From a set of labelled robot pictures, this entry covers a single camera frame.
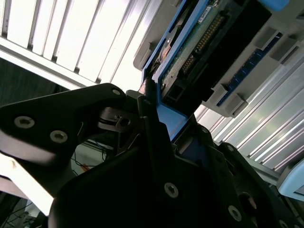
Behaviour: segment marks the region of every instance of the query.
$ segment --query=slot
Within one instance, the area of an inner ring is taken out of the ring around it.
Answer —
[[[234,74],[233,78],[225,86],[227,89],[226,94],[217,103],[217,106],[221,106],[229,95],[241,84],[241,82],[250,74],[250,72],[257,66],[257,64],[263,59],[263,57],[274,47],[274,45],[283,36],[282,33],[278,33],[272,41],[266,46],[264,50],[256,49],[253,54],[247,59],[243,66]]]
[[[224,22],[225,17],[222,16],[220,13],[214,18],[213,22],[209,25],[208,29],[204,33],[204,35],[201,37],[200,41],[196,45],[196,47],[193,50],[193,54],[191,54],[188,59],[183,64],[181,70],[186,76],[189,70],[192,68],[194,63],[196,62],[197,58],[195,56],[202,55],[202,50],[208,46],[210,41],[212,40],[212,37],[216,34],[222,23]]]

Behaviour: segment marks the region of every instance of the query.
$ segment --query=ribbed surface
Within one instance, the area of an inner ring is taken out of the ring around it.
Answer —
[[[75,78],[136,90],[141,71],[133,59],[161,2],[0,0],[0,39],[35,53],[38,63],[56,63],[64,68],[60,74],[69,70]]]
[[[280,66],[248,101],[234,119],[202,105],[195,116],[216,142],[229,142],[243,156],[278,173],[303,158],[304,51]]]

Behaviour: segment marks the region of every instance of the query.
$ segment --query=gray plastic part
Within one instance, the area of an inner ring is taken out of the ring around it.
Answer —
[[[281,63],[290,52],[298,45],[296,39],[287,38],[282,45],[271,55],[271,58]]]
[[[301,26],[303,24],[296,19],[303,9],[303,0],[290,0],[289,4],[282,11],[273,12],[273,15],[252,39],[251,43],[212,88],[214,94],[208,101],[203,101],[202,105],[222,116],[236,117],[248,105],[246,100],[267,78],[280,65],[288,64],[299,51],[303,50],[304,26]],[[257,48],[263,50],[278,32],[283,34],[280,40],[235,88],[221,106],[217,106],[219,100],[225,95],[223,88],[230,82],[234,74]]]
[[[133,61],[135,68],[142,70],[148,58],[160,42],[167,30],[175,13],[177,12],[179,0],[164,0],[158,8],[149,29],[144,36]]]
[[[277,33],[278,31],[276,29],[267,26],[261,36],[257,39],[255,46],[264,50]]]
[[[239,95],[232,93],[220,107],[232,115],[244,102]]]
[[[223,85],[219,85],[217,87],[217,90],[214,91],[214,93],[211,95],[211,97],[209,98],[209,102],[217,104],[222,97],[226,94],[227,90],[224,88]]]

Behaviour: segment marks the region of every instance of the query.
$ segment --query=mounting hole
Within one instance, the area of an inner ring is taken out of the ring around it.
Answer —
[[[121,121],[120,121],[120,125],[122,126],[122,127],[125,127],[125,126],[128,126],[129,124],[130,124],[130,120],[128,120],[128,119],[122,119]]]
[[[35,121],[28,116],[19,116],[14,120],[18,128],[28,129],[35,125]]]
[[[117,89],[112,89],[112,92],[116,95],[120,95],[120,92]]]

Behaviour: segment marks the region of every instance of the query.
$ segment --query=white panel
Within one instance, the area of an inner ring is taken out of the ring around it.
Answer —
[[[51,23],[47,34],[47,40],[44,46],[43,57],[49,60],[52,59],[54,49],[57,42],[57,37],[62,24],[62,19],[67,7],[67,0],[57,0],[54,7]]]
[[[204,112],[206,111],[206,107],[203,106],[202,104],[198,107],[197,110],[195,110],[194,112],[194,116],[196,118],[197,121],[200,120],[200,118],[203,116]]]
[[[27,48],[34,18],[36,0],[12,0],[8,40]]]
[[[80,57],[79,74],[96,81],[129,0],[105,0],[99,9]]]
[[[55,0],[41,0],[33,37],[33,52],[42,55]]]
[[[7,39],[0,38],[0,57],[23,67],[39,76],[42,76],[54,83],[68,89],[77,89],[78,85],[71,83],[70,79],[84,86],[93,86],[96,83],[65,69],[37,54],[24,49]]]
[[[204,114],[204,118],[201,118],[199,120],[199,124],[206,127],[209,131],[211,131],[211,128],[213,125],[221,118],[221,115],[212,111],[211,109],[208,109],[208,111]]]
[[[117,32],[115,40],[98,76],[98,78],[101,79],[101,83],[111,81],[119,62],[127,49],[128,43],[132,38],[146,4],[147,0],[135,0],[128,16],[125,21],[122,22],[123,26],[121,26]]]
[[[134,34],[130,45],[113,77],[112,83],[123,91],[138,90],[141,85],[142,72],[133,66],[136,51],[157,11],[162,0],[150,1],[148,8]]]
[[[2,33],[4,9],[5,9],[5,0],[0,0],[0,34]]]
[[[72,2],[58,46],[57,64],[74,71],[97,3],[98,0]]]
[[[252,162],[281,173],[303,158],[304,51],[278,69],[249,98],[236,118],[219,119],[206,112],[199,122],[212,126],[216,142],[227,141]]]

